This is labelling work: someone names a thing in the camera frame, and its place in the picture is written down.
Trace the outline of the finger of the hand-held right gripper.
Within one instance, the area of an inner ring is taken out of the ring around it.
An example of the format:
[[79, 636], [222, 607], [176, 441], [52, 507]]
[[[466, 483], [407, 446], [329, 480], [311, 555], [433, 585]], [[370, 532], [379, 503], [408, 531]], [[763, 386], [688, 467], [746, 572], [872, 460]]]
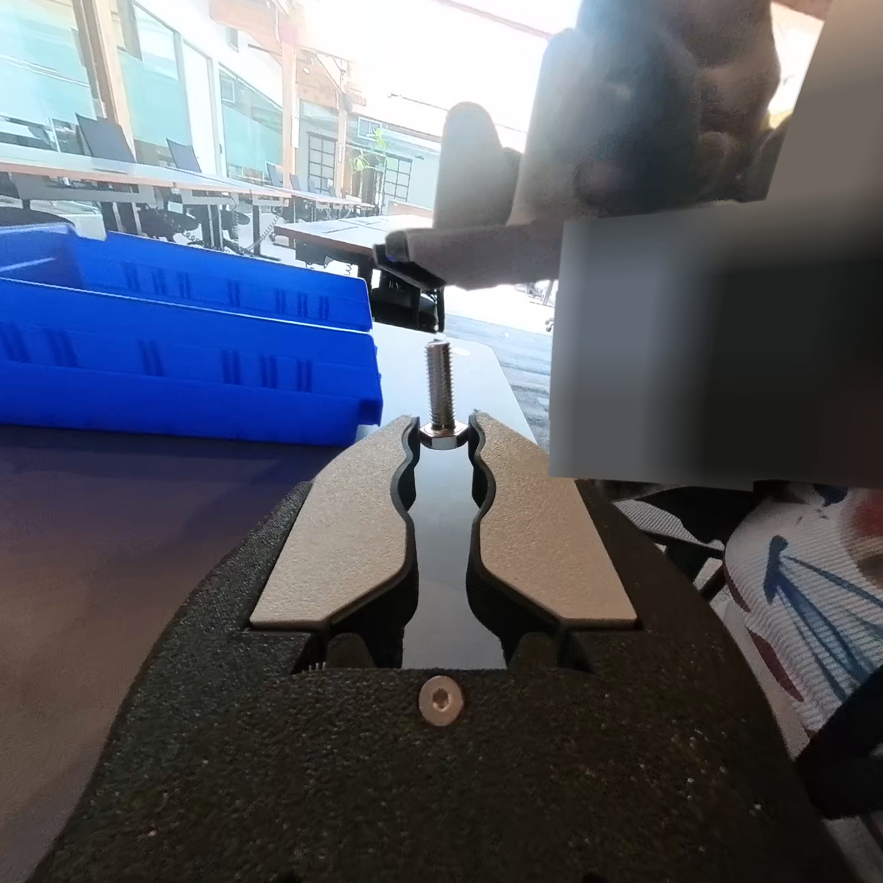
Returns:
[[476, 103], [447, 113], [441, 139], [434, 229], [505, 225], [521, 153], [502, 146], [491, 116]]
[[398, 229], [373, 246], [373, 258], [382, 272], [423, 292], [553, 280], [561, 260], [561, 224]]

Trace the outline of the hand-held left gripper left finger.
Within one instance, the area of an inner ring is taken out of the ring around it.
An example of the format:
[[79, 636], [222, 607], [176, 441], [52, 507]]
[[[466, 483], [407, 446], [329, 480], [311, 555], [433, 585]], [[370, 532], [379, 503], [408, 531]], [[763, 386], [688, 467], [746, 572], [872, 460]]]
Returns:
[[402, 668], [419, 600], [419, 422], [402, 415], [335, 457], [313, 480], [250, 617], [257, 631], [356, 635], [378, 668]]

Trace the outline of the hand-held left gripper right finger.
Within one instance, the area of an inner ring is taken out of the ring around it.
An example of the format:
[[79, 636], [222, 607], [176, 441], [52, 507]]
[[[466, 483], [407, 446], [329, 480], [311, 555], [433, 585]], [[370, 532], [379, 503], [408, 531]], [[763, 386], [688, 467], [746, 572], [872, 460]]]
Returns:
[[466, 595], [511, 668], [563, 662], [575, 635], [631, 632], [639, 616], [585, 501], [548, 455], [489, 413], [469, 418], [471, 493]]

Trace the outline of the steel hex bolt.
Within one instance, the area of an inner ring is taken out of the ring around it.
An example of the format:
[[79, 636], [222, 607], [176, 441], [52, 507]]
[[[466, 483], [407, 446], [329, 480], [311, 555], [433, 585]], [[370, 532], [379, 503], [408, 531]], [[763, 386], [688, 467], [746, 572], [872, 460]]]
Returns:
[[433, 450], [454, 450], [468, 441], [469, 425], [457, 420], [450, 343], [433, 340], [425, 346], [429, 419], [419, 427], [421, 443]]

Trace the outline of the blue plastic bin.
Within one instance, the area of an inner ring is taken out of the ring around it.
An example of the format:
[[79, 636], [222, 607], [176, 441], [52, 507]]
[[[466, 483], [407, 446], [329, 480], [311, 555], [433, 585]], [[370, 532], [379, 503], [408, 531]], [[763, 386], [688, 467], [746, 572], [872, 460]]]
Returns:
[[345, 447], [381, 424], [372, 325], [358, 278], [6, 227], [2, 423]]

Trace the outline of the person's right hand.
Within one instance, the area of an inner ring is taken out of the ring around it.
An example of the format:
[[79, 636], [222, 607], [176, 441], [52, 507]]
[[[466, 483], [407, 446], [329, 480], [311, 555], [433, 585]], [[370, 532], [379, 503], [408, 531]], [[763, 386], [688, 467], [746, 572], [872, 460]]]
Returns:
[[770, 2], [582, 2], [588, 108], [573, 182], [601, 215], [768, 189], [780, 63]]

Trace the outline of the potted green plant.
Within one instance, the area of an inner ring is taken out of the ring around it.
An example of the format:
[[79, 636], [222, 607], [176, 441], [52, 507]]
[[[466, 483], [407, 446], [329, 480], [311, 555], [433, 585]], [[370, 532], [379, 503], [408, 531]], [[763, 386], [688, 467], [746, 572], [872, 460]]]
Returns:
[[358, 148], [358, 152], [351, 160], [351, 169], [359, 174], [366, 171], [385, 173], [389, 158], [389, 144], [384, 137], [381, 126], [370, 130], [367, 142], [366, 147]]

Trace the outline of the wooden desk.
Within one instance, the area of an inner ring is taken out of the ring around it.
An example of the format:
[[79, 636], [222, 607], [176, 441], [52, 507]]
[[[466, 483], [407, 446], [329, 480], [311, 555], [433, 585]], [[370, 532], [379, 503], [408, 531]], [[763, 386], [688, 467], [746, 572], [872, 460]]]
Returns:
[[2, 144], [1, 171], [9, 176], [22, 203], [110, 204], [118, 222], [118, 205], [128, 204], [134, 212], [140, 207], [158, 211], [167, 206], [170, 196], [178, 196], [184, 207], [206, 210], [202, 243], [216, 251], [224, 249], [222, 208], [236, 215], [240, 202], [251, 205], [252, 253], [257, 254], [263, 236], [260, 209], [283, 206], [294, 198], [292, 192], [268, 185], [7, 143]]
[[373, 266], [373, 248], [393, 231], [425, 229], [432, 217], [413, 212], [404, 215], [371, 215], [330, 219], [310, 223], [277, 223], [275, 238], [286, 240], [296, 259], [309, 266], [325, 266], [337, 261], [350, 265]]

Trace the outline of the person's white printed shirt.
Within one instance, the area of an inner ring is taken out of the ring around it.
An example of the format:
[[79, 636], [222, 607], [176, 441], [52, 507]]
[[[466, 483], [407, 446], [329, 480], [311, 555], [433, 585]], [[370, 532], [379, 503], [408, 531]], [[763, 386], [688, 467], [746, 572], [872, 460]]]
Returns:
[[724, 622], [792, 752], [882, 661], [882, 492], [788, 484], [730, 536]]

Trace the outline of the person's dark denim jacket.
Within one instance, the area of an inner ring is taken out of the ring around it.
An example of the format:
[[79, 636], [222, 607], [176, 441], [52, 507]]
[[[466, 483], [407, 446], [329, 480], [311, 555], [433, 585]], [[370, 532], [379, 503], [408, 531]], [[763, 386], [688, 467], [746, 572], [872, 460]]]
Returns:
[[826, 820], [882, 810], [882, 669], [846, 700], [797, 756], [808, 797]]

